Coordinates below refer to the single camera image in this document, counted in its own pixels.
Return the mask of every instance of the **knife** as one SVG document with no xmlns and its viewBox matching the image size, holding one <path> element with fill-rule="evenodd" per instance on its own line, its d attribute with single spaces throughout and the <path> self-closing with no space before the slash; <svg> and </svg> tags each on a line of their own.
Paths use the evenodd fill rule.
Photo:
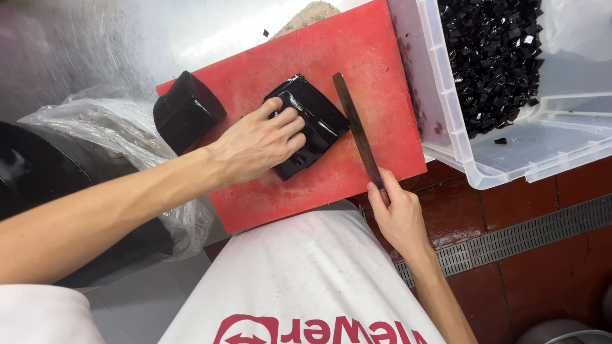
<svg viewBox="0 0 612 344">
<path fill-rule="evenodd" d="M 389 207 L 391 205 L 389 194 L 387 194 L 387 190 L 384 188 L 383 178 L 378 170 L 378 165 L 372 154 L 370 143 L 368 143 L 368 138 L 365 136 L 364 126 L 361 124 L 361 119 L 359 119 L 351 94 L 348 92 L 344 77 L 342 73 L 338 72 L 332 76 L 332 79 L 334 80 L 334 86 L 336 86 L 336 92 L 338 92 L 338 97 L 340 98 L 340 103 L 342 103 L 342 108 L 344 108 L 346 118 L 351 124 L 353 138 L 357 144 L 357 150 L 359 151 L 359 155 L 361 155 L 361 160 L 364 162 L 365 170 L 374 185 L 376 185 L 380 191 L 385 206 Z"/>
</svg>

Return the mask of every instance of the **white sleeve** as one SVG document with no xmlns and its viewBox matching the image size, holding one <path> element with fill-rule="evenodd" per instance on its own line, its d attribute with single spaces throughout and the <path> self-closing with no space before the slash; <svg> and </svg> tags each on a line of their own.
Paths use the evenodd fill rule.
<svg viewBox="0 0 612 344">
<path fill-rule="evenodd" d="M 104 344 L 81 293 L 50 285 L 0 285 L 0 343 Z"/>
</svg>

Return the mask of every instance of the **clear plastic bin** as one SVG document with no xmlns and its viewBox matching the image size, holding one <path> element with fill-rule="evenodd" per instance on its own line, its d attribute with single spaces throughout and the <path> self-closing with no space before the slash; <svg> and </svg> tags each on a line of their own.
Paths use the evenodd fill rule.
<svg viewBox="0 0 612 344">
<path fill-rule="evenodd" d="M 469 140 L 436 0 L 388 0 L 426 154 L 475 189 L 534 182 L 612 155 L 612 61 L 540 55 L 540 104 L 514 125 Z M 507 145 L 495 144 L 506 138 Z"/>
</svg>

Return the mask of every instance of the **forearm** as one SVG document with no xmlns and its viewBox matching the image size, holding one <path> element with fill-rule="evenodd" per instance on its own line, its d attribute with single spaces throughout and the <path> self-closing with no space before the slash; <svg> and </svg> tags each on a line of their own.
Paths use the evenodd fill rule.
<svg viewBox="0 0 612 344">
<path fill-rule="evenodd" d="M 0 284 L 52 283 L 142 223 L 229 184 L 209 148 L 0 222 Z"/>
<path fill-rule="evenodd" d="M 425 249 L 409 267 L 419 302 L 448 344 L 476 344 L 476 338 L 440 268 L 433 249 Z"/>
</svg>

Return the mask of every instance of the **metal drain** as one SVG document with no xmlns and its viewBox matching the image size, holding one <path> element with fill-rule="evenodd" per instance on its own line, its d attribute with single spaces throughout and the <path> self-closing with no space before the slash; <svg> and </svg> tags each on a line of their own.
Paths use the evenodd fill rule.
<svg viewBox="0 0 612 344">
<path fill-rule="evenodd" d="M 436 251 L 445 276 L 612 224 L 612 193 L 503 230 Z M 409 288 L 414 279 L 405 262 L 395 269 Z"/>
</svg>

